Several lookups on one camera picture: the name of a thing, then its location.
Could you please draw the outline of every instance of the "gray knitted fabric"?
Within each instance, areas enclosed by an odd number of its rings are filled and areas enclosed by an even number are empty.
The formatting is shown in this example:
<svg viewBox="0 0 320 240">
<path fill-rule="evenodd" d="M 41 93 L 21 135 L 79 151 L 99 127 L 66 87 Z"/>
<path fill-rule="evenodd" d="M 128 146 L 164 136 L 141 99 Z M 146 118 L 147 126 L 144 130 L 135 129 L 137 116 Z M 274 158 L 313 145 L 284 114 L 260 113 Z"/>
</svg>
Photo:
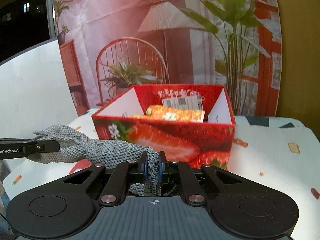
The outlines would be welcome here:
<svg viewBox="0 0 320 240">
<path fill-rule="evenodd" d="M 129 190 L 138 195 L 161 195 L 158 183 L 159 154 L 151 147 L 120 140 L 91 140 L 85 134 L 66 125 L 54 125 L 35 134 L 38 135 L 38 140 L 56 140 L 60 143 L 58 153 L 33 154 L 28 157 L 41 163 L 77 162 L 88 159 L 92 164 L 102 163 L 107 169 L 112 169 L 127 160 L 138 161 L 141 154 L 147 152 L 148 181 L 145 185 L 131 185 Z"/>
</svg>

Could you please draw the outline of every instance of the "metal screw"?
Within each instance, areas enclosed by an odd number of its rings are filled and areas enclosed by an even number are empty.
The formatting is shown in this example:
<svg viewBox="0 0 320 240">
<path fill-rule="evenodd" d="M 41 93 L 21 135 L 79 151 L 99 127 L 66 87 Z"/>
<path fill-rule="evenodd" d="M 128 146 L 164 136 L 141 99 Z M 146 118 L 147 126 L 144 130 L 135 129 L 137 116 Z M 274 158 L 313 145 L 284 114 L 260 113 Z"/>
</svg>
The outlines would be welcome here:
<svg viewBox="0 0 320 240">
<path fill-rule="evenodd" d="M 201 195 L 191 195 L 189 197 L 189 200 L 193 203 L 200 203 L 202 201 L 204 201 L 204 196 Z"/>
<path fill-rule="evenodd" d="M 104 195 L 101 197 L 101 201 L 104 203 L 112 203 L 116 200 L 117 200 L 116 196 L 113 196 L 113 195 Z"/>
</svg>

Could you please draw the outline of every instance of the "white wall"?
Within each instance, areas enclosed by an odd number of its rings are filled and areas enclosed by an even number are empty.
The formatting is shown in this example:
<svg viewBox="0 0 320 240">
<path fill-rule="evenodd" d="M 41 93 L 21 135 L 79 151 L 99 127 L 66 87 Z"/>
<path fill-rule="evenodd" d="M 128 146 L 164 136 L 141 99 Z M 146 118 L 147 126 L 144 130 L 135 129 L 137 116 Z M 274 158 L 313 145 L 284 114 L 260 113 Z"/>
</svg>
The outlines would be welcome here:
<svg viewBox="0 0 320 240">
<path fill-rule="evenodd" d="M 57 40 L 0 65 L 0 138 L 34 138 L 76 118 Z"/>
</svg>

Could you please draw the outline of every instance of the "strawberry print box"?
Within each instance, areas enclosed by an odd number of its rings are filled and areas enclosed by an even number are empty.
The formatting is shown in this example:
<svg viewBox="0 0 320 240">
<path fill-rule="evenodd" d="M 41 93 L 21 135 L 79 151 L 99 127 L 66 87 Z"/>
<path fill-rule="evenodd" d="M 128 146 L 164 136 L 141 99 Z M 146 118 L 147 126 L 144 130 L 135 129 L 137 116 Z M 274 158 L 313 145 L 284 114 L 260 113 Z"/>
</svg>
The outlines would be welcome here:
<svg viewBox="0 0 320 240">
<path fill-rule="evenodd" d="M 132 118 L 144 115 L 163 99 L 177 101 L 196 96 L 204 122 L 178 122 Z M 111 100 L 93 116 L 101 140 L 116 139 L 164 151 L 167 160 L 184 161 L 193 168 L 211 163 L 227 168 L 235 134 L 235 118 L 229 97 L 218 85 L 135 85 Z"/>
</svg>

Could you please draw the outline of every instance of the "barcode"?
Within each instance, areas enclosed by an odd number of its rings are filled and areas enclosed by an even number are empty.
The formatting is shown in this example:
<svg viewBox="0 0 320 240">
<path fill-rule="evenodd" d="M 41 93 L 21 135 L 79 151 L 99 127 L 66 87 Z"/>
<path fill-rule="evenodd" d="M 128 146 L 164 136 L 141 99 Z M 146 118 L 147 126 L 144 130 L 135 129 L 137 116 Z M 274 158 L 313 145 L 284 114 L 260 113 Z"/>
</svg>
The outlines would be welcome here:
<svg viewBox="0 0 320 240">
<path fill-rule="evenodd" d="M 186 105 L 186 98 L 178 98 L 178 105 L 181 106 L 181 105 Z"/>
<path fill-rule="evenodd" d="M 172 105 L 171 105 L 171 100 L 169 99 L 169 100 L 166 100 L 166 103 L 167 103 L 167 107 L 172 107 Z"/>
</svg>

